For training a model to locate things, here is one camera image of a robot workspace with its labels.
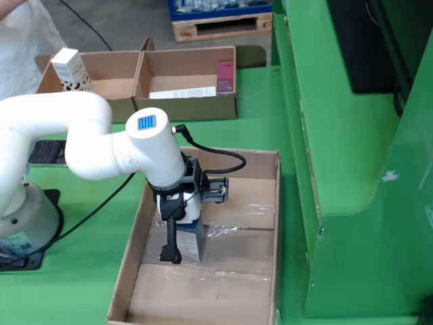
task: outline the robotic arm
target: robotic arm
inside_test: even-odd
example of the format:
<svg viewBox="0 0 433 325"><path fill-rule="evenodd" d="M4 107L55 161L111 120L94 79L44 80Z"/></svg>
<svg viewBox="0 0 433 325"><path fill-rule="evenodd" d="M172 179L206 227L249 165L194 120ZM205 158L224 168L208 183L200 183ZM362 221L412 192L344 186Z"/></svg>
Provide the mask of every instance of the robotic arm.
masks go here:
<svg viewBox="0 0 433 325"><path fill-rule="evenodd" d="M200 216L201 203L206 202L198 161L181 153L168 117L159 108L133 114L125 131L110 133L111 124L110 105L94 93L23 95L0 102L0 237L2 219L18 213L27 199L21 180L30 144L40 137L67 132L66 163L79 177L146 174L162 219L168 222L168 245L160 259L180 263L176 222L191 223ZM223 185L226 191L226 179ZM227 200L227 195L222 197L220 202ZM172 209L174 200L189 202L186 207Z"/></svg>

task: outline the magenta box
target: magenta box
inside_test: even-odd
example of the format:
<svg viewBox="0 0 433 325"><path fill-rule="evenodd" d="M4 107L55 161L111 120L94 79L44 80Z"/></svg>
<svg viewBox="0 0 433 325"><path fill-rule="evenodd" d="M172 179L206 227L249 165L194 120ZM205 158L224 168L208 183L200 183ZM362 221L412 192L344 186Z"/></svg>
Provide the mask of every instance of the magenta box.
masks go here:
<svg viewBox="0 0 433 325"><path fill-rule="evenodd" d="M233 77L234 77L233 61L218 62L217 93L233 93Z"/></svg>

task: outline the sticker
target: sticker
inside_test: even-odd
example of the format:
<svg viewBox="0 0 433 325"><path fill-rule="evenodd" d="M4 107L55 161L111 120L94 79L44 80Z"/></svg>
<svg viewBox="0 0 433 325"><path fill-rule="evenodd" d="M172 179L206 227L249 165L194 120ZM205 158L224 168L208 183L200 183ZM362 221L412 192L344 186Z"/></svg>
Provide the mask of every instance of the sticker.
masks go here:
<svg viewBox="0 0 433 325"><path fill-rule="evenodd" d="M198 258L198 247L195 240L176 238L176 243L182 256Z"/></svg>
<svg viewBox="0 0 433 325"><path fill-rule="evenodd" d="M0 246L10 253L28 253L32 248L30 240L24 232L0 237Z"/></svg>

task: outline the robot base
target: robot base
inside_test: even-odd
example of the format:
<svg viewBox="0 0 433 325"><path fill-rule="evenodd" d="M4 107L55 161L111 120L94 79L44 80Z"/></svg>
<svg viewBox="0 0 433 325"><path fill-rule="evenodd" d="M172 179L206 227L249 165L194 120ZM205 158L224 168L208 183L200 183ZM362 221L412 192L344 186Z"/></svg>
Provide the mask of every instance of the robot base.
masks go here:
<svg viewBox="0 0 433 325"><path fill-rule="evenodd" d="M42 191L29 182L25 186L24 204L15 213L0 219L0 266L54 241L63 228L59 190ZM43 251L35 253L0 272L39 269L43 254Z"/></svg>

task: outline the blue led display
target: blue led display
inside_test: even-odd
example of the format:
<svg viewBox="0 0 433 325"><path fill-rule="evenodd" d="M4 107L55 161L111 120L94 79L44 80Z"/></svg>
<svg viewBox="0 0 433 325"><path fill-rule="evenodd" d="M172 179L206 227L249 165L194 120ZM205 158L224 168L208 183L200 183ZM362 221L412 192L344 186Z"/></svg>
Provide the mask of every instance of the blue led display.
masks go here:
<svg viewBox="0 0 433 325"><path fill-rule="evenodd" d="M156 116L149 115L138 119L138 130L151 129L156 126Z"/></svg>

